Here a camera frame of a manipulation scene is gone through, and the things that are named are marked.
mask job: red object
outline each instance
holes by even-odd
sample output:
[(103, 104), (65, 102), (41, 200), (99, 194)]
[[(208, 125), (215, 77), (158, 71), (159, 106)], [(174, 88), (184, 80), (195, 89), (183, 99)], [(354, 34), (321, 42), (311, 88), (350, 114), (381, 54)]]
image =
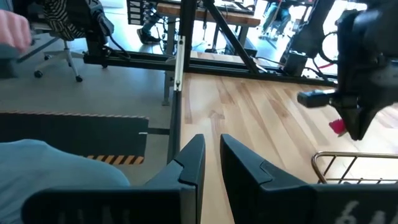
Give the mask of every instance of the red object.
[(330, 122), (329, 126), (336, 134), (344, 134), (345, 132), (347, 132), (346, 126), (342, 119), (337, 119), (336, 121)]

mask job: black and yellow hazard tape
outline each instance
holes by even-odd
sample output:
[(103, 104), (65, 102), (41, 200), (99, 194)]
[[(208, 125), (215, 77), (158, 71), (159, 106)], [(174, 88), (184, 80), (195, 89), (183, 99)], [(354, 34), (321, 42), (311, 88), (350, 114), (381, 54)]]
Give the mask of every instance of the black and yellow hazard tape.
[(139, 165), (144, 162), (142, 156), (83, 156), (87, 159), (94, 159), (97, 161), (102, 161), (111, 165)]

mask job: striped fabric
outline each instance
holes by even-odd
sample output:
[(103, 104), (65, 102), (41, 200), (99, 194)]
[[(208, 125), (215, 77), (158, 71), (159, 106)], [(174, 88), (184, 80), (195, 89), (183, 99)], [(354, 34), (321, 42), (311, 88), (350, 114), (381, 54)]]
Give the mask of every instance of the striped fabric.
[[(80, 30), (68, 20), (67, 14), (68, 0), (42, 0), (44, 8), (44, 17), (53, 31), (55, 31), (61, 39), (72, 41), (76, 38), (85, 37), (85, 32)], [(81, 0), (86, 1), (90, 5), (101, 4), (100, 0)]]

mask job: pink object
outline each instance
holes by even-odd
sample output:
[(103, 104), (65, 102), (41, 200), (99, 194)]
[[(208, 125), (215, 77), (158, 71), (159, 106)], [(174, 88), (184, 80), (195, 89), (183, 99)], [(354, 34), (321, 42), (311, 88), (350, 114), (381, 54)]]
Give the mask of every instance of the pink object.
[(32, 42), (29, 22), (23, 16), (0, 9), (0, 44), (25, 52)]
[(337, 119), (335, 121), (330, 122), (329, 126), (332, 128), (332, 130), (336, 134), (342, 135), (345, 132), (347, 132), (346, 126), (345, 126), (344, 121), (342, 119)]

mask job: hand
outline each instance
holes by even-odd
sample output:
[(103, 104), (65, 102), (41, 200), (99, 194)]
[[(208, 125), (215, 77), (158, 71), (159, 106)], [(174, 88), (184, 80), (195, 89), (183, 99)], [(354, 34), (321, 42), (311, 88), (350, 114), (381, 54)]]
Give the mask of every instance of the hand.
[(0, 44), (7, 44), (24, 53), (32, 42), (29, 22), (23, 16), (0, 9)]

